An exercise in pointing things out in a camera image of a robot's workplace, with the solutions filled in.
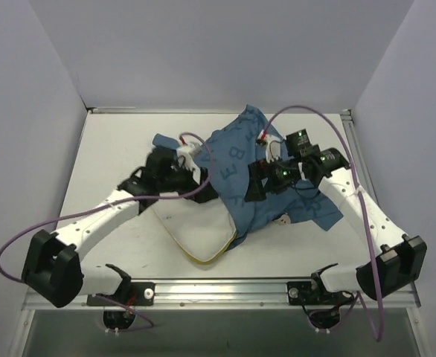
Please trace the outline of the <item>white pillow with yellow edge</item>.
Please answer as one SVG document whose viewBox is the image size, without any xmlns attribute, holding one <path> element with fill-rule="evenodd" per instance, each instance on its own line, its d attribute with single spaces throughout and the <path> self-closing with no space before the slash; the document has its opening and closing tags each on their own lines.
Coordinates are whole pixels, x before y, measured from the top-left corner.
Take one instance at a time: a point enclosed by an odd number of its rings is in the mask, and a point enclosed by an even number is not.
<svg viewBox="0 0 436 357">
<path fill-rule="evenodd" d="M 198 264 L 211 264 L 234 241 L 237 229 L 221 199 L 206 203 L 159 200 L 152 206 L 178 247 Z"/>
</svg>

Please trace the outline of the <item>blue cartoon print pillowcase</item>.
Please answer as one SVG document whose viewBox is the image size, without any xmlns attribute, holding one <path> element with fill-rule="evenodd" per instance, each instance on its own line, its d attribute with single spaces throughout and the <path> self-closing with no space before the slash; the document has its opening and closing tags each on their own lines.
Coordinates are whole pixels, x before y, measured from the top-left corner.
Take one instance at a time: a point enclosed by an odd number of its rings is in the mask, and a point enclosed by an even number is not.
<svg viewBox="0 0 436 357">
<path fill-rule="evenodd" d="M 206 141 L 209 148 L 196 156 L 198 166 L 214 168 L 211 185 L 234 220 L 237 236 L 228 249 L 238 246 L 249 234 L 284 214 L 292 223 L 314 221 L 324 231 L 330 230 L 343 217 L 338 208 L 308 181 L 299 182 L 296 190 L 269 193 L 262 202 L 245 202 L 248 165 L 266 157 L 265 148 L 258 146 L 256 139 L 267 126 L 266 116 L 258 108 L 247 106 L 226 127 L 214 131 Z"/>
</svg>

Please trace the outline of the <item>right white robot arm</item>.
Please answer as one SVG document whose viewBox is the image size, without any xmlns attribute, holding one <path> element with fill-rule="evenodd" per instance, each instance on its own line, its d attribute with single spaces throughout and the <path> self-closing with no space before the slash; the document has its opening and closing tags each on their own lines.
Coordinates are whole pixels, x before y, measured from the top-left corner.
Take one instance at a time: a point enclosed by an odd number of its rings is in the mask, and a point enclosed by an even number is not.
<svg viewBox="0 0 436 357">
<path fill-rule="evenodd" d="M 353 231 L 369 245 L 371 259 L 363 266 L 333 265 L 318 270 L 310 285 L 311 298 L 330 302 L 337 292 L 360 292 L 373 300 L 414 282 L 420 275 L 427 244 L 395 225 L 358 183 L 352 164 L 336 148 L 311 144 L 302 129 L 284 141 L 261 131 L 257 144 L 263 159 L 249 165 L 247 202 L 261 202 L 307 180 L 341 212 Z"/>
</svg>

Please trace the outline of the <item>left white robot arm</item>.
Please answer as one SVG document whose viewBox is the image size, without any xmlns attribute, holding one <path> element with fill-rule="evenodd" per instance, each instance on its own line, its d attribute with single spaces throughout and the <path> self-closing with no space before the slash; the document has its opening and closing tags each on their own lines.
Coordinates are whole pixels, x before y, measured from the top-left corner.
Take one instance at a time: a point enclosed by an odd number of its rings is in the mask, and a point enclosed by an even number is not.
<svg viewBox="0 0 436 357">
<path fill-rule="evenodd" d="M 53 232 L 40 230 L 30 242 L 22 281 L 56 308 L 78 295 L 103 295 L 114 306 L 132 302 L 132 278 L 111 263 L 87 269 L 83 258 L 125 222 L 141 215 L 159 199 L 203 203 L 217 197 L 211 169 L 196 158 L 210 149 L 197 143 L 176 149 L 156 147 L 146 164 L 135 169 L 97 207 L 68 216 L 69 224 Z"/>
</svg>

